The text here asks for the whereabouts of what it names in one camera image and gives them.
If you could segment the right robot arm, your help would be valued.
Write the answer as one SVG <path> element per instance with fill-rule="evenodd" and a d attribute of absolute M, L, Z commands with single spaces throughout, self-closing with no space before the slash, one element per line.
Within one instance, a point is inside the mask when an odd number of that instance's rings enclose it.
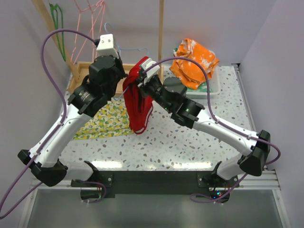
<path fill-rule="evenodd" d="M 220 124 L 220 120 L 212 118 L 209 109 L 186 97 L 186 86 L 175 77 L 161 82 L 154 75 L 148 82 L 140 82 L 138 87 L 143 96 L 151 97 L 171 114 L 175 123 L 210 134 L 239 152 L 239 155 L 227 161 L 218 162 L 207 178 L 208 181 L 221 187 L 242 173 L 261 176 L 270 152 L 270 133 L 264 130 L 257 133 L 228 121 Z"/>

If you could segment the red trousers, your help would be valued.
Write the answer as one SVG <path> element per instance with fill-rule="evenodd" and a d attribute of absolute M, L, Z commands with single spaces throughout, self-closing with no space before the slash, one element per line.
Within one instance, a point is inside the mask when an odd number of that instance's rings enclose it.
<path fill-rule="evenodd" d="M 136 79 L 139 77 L 140 64 L 148 57 L 143 57 L 132 69 L 123 82 L 123 98 L 129 115 L 129 126 L 135 134 L 142 134 L 153 111 L 152 98 L 143 97 L 138 88 Z"/>

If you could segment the orange tie-dye trousers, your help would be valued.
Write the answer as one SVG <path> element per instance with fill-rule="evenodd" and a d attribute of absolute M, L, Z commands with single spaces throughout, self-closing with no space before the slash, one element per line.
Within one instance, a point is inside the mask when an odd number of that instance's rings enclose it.
<path fill-rule="evenodd" d="M 191 38 L 182 40 L 178 48 L 173 52 L 175 59 L 170 71 L 190 90 L 198 90 L 206 86 L 206 79 L 211 79 L 219 59 L 215 53 Z"/>

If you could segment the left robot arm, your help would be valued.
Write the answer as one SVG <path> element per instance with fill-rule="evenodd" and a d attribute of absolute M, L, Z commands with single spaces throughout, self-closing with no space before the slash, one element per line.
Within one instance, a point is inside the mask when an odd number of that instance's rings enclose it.
<path fill-rule="evenodd" d="M 57 122 L 34 147 L 18 153 L 39 181 L 49 187 L 62 180 L 82 180 L 87 186 L 97 184 L 97 169 L 89 162 L 65 162 L 59 156 L 76 132 L 114 97 L 118 82 L 125 76 L 118 57 L 99 56 L 89 66 L 89 74 L 65 101 Z"/>

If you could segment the pink wire hanger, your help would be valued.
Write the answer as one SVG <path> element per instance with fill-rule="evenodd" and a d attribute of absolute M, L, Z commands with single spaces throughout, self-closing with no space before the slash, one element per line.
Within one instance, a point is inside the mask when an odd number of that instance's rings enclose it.
<path fill-rule="evenodd" d="M 102 25 L 105 14 L 105 1 L 99 0 L 95 4 L 90 4 L 87 1 L 89 6 L 89 11 L 91 12 L 91 35 L 92 39 L 99 38 L 102 33 Z"/>
<path fill-rule="evenodd" d="M 95 26 L 95 7 L 89 0 L 75 0 L 78 16 L 76 18 L 76 31 L 86 34 L 89 37 L 94 36 Z M 74 46 L 72 48 L 71 62 L 76 64 L 84 51 L 88 39 L 79 34 L 75 34 Z"/>

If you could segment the green tie-dye trousers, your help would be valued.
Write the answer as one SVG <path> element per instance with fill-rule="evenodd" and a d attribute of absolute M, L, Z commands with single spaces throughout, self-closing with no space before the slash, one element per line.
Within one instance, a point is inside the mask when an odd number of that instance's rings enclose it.
<path fill-rule="evenodd" d="M 196 88 L 196 90 L 193 90 L 193 89 L 188 88 L 187 91 L 188 91 L 188 92 L 206 93 L 206 92 L 207 92 L 207 83 L 204 82 L 204 83 L 200 84 L 200 85 Z"/>

